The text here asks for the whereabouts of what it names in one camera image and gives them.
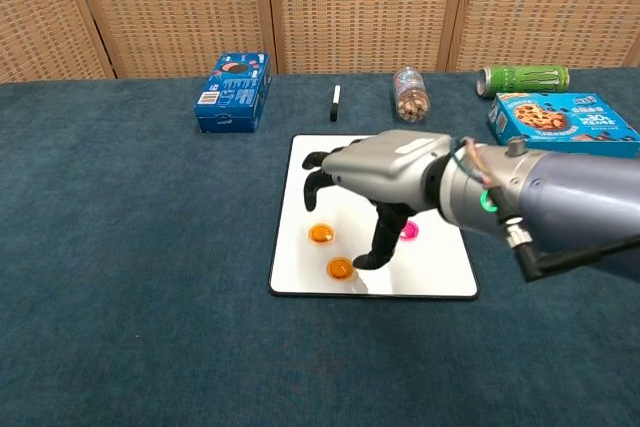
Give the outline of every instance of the black marker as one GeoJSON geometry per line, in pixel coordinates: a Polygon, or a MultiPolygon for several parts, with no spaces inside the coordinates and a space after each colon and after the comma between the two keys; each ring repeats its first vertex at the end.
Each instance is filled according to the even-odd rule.
{"type": "Polygon", "coordinates": [[[333,89],[333,102],[331,104],[331,115],[329,120],[336,122],[338,120],[338,104],[340,103],[340,86],[336,85],[333,89]]]}

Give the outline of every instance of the woven wall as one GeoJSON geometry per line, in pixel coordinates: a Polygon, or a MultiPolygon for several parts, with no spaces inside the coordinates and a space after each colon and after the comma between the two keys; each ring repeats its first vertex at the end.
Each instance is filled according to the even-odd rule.
{"type": "Polygon", "coordinates": [[[84,0],[0,0],[0,82],[112,76],[84,0]]]}
{"type": "Polygon", "coordinates": [[[631,46],[624,63],[630,67],[640,67],[640,32],[638,32],[636,41],[631,46]]]}
{"type": "Polygon", "coordinates": [[[640,0],[461,0],[448,67],[617,67],[635,59],[638,26],[640,0]]]}
{"type": "Polygon", "coordinates": [[[280,72],[434,70],[447,0],[272,0],[280,72]]]}
{"type": "Polygon", "coordinates": [[[269,0],[89,0],[118,77],[203,75],[222,51],[273,51],[269,0]]]}

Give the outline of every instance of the snack box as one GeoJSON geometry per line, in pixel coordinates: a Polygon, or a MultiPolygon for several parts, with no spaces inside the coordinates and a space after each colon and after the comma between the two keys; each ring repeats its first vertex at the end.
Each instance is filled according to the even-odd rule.
{"type": "Polygon", "coordinates": [[[255,132],[271,83],[267,53],[225,53],[194,105],[202,132],[255,132]]]}
{"type": "Polygon", "coordinates": [[[497,94],[489,111],[498,142],[521,136],[532,149],[636,157],[640,135],[597,94],[497,94]]]}

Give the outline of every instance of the blue cookie box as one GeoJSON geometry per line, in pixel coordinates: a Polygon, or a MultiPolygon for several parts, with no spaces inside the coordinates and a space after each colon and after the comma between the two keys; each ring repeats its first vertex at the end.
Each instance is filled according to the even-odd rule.
{"type": "Polygon", "coordinates": [[[202,132],[255,132],[271,83],[265,53],[224,53],[194,105],[202,132]]]}
{"type": "Polygon", "coordinates": [[[633,158],[640,135],[597,94],[498,94],[489,124],[500,144],[522,136],[532,149],[633,158]],[[564,116],[562,128],[536,129],[515,116],[518,106],[534,105],[564,116]]]}

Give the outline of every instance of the monster can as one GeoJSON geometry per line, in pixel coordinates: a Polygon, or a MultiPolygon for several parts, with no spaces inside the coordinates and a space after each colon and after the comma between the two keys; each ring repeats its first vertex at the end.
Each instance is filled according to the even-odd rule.
{"type": "Polygon", "coordinates": [[[498,92],[566,92],[569,69],[564,65],[492,65],[480,70],[476,92],[492,98],[498,92]]]}

